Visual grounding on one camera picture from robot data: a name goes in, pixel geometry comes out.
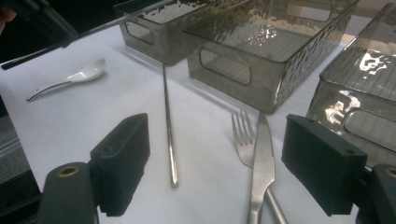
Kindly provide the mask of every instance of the spoon bowl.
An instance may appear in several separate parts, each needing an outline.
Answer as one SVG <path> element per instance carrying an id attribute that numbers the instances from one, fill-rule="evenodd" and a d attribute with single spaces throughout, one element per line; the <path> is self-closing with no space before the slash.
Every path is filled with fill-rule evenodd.
<path id="1" fill-rule="evenodd" d="M 43 91 L 47 91 L 49 89 L 52 89 L 54 87 L 59 87 L 64 84 L 71 84 L 71 83 L 78 83 L 78 82 L 87 82 L 87 81 L 92 81 L 99 76 L 101 76 L 105 72 L 106 68 L 106 59 L 99 59 L 96 60 L 93 63 L 88 64 L 84 69 L 82 69 L 80 72 L 75 73 L 72 76 L 62 78 L 56 82 L 44 85 L 35 91 L 32 91 L 27 97 L 27 101 L 32 101 L 37 97 L 38 94 L 40 94 Z"/>

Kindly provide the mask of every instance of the knife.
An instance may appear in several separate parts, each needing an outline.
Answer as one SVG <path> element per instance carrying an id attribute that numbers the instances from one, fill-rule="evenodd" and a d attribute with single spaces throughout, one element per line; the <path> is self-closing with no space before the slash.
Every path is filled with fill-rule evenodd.
<path id="1" fill-rule="evenodd" d="M 270 127 L 265 115 L 260 112 L 250 192 L 248 224 L 262 221 L 262 201 L 267 188 L 275 180 L 275 161 Z"/>

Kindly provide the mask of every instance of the white tablecloth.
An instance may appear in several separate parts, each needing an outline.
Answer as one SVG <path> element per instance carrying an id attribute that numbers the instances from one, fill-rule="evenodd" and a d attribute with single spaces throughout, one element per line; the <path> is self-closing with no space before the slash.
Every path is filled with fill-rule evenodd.
<path id="1" fill-rule="evenodd" d="M 342 48 L 267 117 L 276 156 L 271 188 L 292 224 L 354 223 L 358 211 L 327 217 L 280 159 L 286 116 L 305 115 L 319 72 Z M 104 76 L 26 101 L 37 87 L 102 57 L 107 59 Z M 251 169 L 236 154 L 231 112 L 246 110 L 257 123 L 259 111 L 191 79 L 186 60 L 166 72 L 180 181 L 175 189 L 170 187 L 162 65 L 125 47 L 119 27 L 1 71 L 0 94 L 38 186 L 43 189 L 47 173 L 62 164 L 89 161 L 90 151 L 124 118 L 148 113 L 151 155 L 145 174 L 126 213 L 100 214 L 100 222 L 246 223 Z M 276 223 L 267 203 L 262 223 Z"/>

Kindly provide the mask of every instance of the fork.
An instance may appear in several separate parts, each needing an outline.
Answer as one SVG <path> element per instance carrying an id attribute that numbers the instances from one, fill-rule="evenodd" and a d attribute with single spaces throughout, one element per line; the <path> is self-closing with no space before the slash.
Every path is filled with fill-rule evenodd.
<path id="1" fill-rule="evenodd" d="M 240 116 L 238 116 L 237 112 L 232 113 L 233 139 L 236 146 L 236 150 L 238 152 L 239 159 L 246 166 L 252 168 L 254 162 L 254 145 L 256 143 L 256 137 L 251 127 L 250 120 L 248 118 L 248 113 L 246 111 L 244 112 L 245 112 L 245 118 L 242 114 L 242 111 L 240 111 Z M 289 223 L 285 215 L 283 214 L 283 211 L 279 206 L 274 193 L 271 191 L 270 188 L 268 188 L 267 191 L 265 191 L 265 195 L 270 200 L 270 204 L 276 215 L 277 222 L 280 224 Z"/>

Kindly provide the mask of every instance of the clear plastic container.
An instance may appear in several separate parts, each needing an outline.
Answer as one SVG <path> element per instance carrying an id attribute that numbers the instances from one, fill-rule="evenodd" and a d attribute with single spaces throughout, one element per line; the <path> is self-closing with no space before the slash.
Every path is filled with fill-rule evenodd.
<path id="1" fill-rule="evenodd" d="M 120 25 L 125 44 L 149 57 L 172 65 L 186 57 L 183 28 L 245 0 L 170 0 Z M 117 5 L 128 15 L 134 1 Z"/>
<path id="2" fill-rule="evenodd" d="M 396 5 L 386 5 L 320 74 L 307 117 L 396 165 Z"/>
<path id="3" fill-rule="evenodd" d="M 274 113 L 339 45 L 356 4 L 256 0 L 230 8 L 185 29 L 190 75 Z"/>

